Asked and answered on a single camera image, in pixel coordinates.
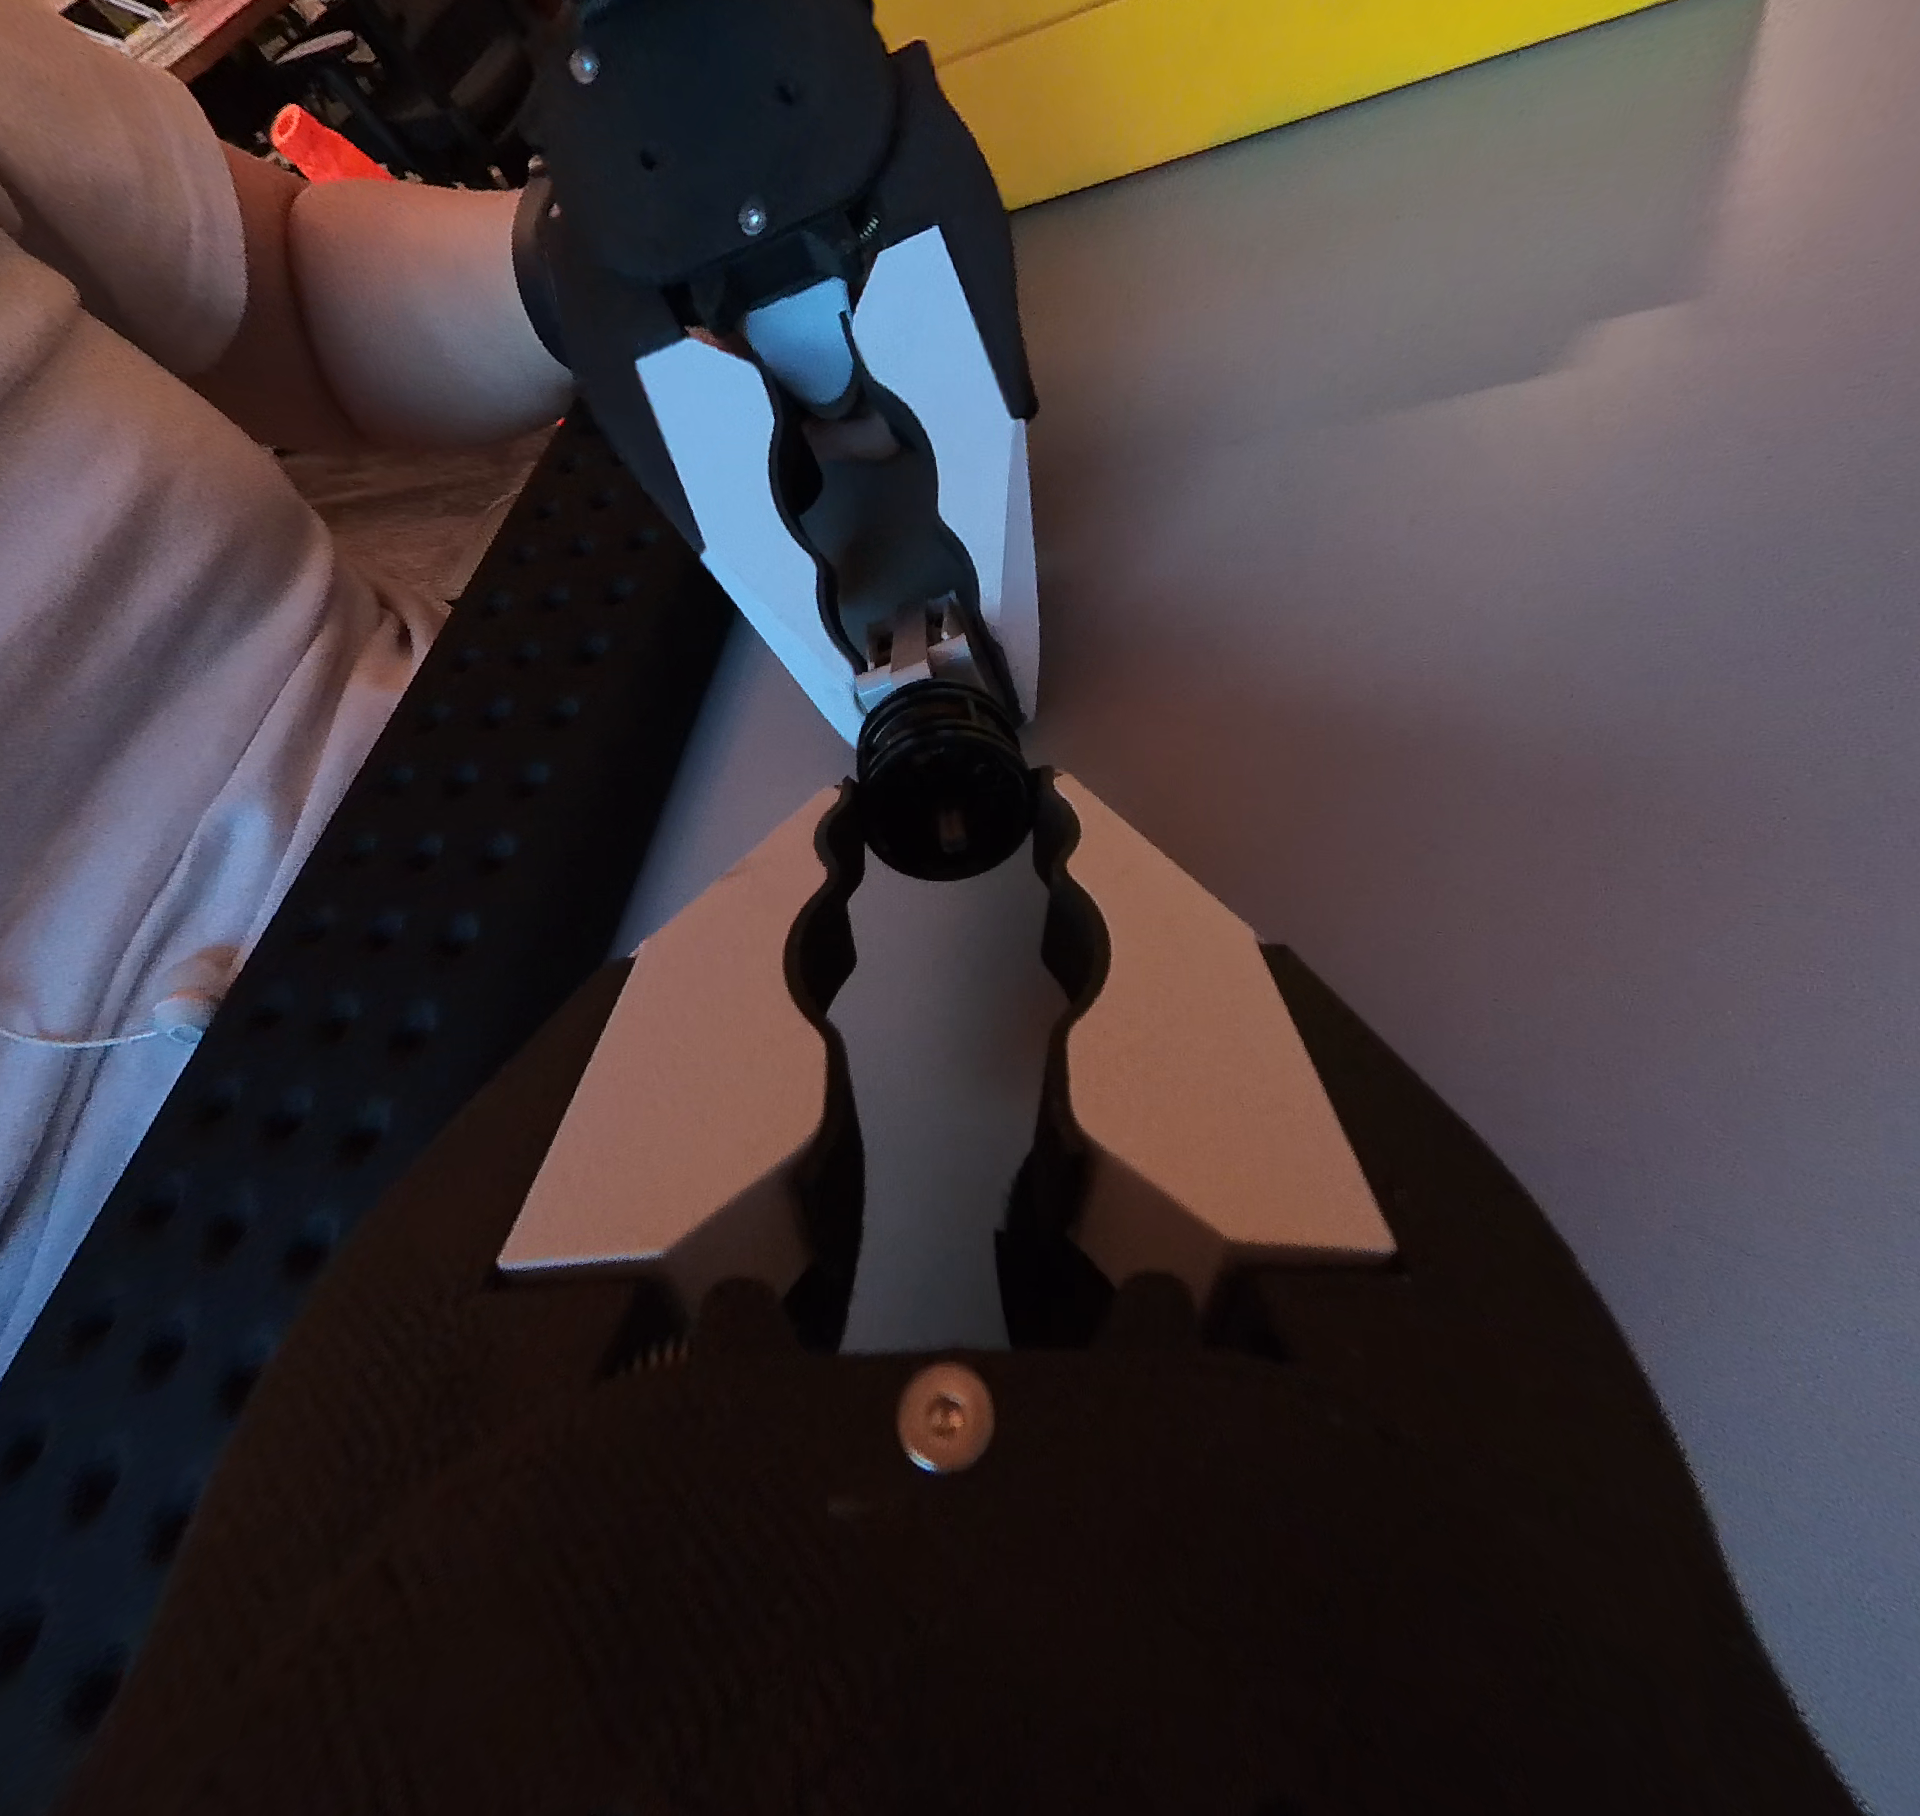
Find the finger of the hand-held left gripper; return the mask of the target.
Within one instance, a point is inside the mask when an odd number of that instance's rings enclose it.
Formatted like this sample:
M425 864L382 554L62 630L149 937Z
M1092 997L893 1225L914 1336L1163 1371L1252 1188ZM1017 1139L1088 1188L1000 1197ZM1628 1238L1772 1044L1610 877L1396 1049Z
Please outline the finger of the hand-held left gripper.
M683 339L636 363L679 476L708 574L844 743L860 733L860 667L780 481L777 387L751 360Z
M898 451L855 462L839 609L866 654L858 713L898 683L886 662L894 616L949 605L947 637L907 658L907 677L955 669L1038 707L1042 620L1027 424L1008 409L972 308L936 228L875 257L851 313L851 346Z

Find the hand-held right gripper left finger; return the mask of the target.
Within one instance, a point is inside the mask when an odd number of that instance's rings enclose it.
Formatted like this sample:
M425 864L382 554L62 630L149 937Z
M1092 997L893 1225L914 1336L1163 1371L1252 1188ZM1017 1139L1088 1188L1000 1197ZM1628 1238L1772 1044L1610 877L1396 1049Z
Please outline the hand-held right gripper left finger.
M501 1271L646 1271L683 1310L751 1277L846 1311L861 1141L828 1011L864 862L844 779L638 945Z

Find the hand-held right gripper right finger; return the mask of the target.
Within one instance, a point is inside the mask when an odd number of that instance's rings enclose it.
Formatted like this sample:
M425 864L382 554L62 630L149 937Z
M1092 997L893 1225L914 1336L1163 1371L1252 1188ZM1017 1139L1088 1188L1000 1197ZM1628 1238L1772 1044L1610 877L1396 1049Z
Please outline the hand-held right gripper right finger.
M1066 996L1027 1159L1042 1248L1111 1287L1394 1253L1254 931L1076 777L1040 771L1043 964Z

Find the grey toy brick assembly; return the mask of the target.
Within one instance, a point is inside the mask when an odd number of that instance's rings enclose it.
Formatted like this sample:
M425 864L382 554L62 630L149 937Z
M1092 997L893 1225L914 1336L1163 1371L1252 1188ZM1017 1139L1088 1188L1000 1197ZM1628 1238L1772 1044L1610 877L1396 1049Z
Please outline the grey toy brick assembly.
M902 605L888 624L870 627L870 664L852 680L858 707L874 713L914 682L957 682L996 692L972 650L965 609L954 594Z

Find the black toy wheel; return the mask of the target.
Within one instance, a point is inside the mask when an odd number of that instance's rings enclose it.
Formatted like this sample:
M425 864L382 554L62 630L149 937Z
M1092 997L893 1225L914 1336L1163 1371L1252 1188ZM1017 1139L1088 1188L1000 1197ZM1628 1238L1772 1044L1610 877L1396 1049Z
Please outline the black toy wheel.
M1035 819L1010 711L959 680L914 680L880 700L855 741L855 783L870 852L929 883L996 868Z

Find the person's left forearm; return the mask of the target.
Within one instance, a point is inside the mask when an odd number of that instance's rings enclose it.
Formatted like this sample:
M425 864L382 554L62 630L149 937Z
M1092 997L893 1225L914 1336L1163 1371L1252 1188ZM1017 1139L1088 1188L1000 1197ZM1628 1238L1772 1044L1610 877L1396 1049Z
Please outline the person's left forearm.
M433 451L560 420L571 374L511 267L516 197L300 183L226 148L246 245L242 324L191 387L279 451Z

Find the grey desk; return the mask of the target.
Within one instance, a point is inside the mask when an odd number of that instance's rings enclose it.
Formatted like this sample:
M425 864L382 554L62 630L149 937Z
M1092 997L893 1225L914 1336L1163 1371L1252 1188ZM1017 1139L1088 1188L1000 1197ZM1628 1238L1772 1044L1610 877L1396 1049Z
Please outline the grey desk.
M1918 0L1688 0L1017 217L1035 752L1522 1177L1915 1811Z

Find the dark equipment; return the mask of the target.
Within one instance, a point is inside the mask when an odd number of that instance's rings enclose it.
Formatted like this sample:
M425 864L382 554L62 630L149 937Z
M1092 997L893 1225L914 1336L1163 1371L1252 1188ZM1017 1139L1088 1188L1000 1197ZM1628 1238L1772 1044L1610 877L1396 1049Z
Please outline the dark equipment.
M286 102L377 162L439 186L519 188L531 145L527 0L322 0L250 61L264 121Z

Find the small orange object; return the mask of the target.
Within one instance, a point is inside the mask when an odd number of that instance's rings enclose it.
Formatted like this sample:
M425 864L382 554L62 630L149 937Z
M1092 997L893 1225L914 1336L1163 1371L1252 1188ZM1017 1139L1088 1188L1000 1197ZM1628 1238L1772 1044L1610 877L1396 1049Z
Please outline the small orange object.
M270 126L274 152L313 183L387 181L373 157L299 102L286 102Z

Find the wooden table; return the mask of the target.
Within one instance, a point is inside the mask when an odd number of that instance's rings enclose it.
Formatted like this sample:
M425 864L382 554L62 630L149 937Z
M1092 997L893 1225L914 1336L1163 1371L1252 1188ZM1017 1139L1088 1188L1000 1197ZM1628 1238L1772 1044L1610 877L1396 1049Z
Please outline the wooden table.
M188 82L202 75L294 0L46 0L93 44Z

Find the person in pink shirt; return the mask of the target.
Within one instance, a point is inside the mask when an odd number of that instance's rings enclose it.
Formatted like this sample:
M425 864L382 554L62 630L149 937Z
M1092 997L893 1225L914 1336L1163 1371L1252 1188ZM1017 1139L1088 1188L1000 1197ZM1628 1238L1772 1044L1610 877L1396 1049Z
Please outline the person in pink shirt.
M200 395L248 295L188 90L2 9L2 1358L442 620Z

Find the black studded base plate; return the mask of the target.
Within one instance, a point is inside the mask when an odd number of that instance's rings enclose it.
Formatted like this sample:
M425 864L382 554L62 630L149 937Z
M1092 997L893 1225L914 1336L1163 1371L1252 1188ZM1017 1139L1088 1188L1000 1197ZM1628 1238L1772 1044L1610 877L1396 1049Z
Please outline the black studded base plate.
M316 1275L606 957L729 625L575 405L4 1375L5 1813L104 1719Z

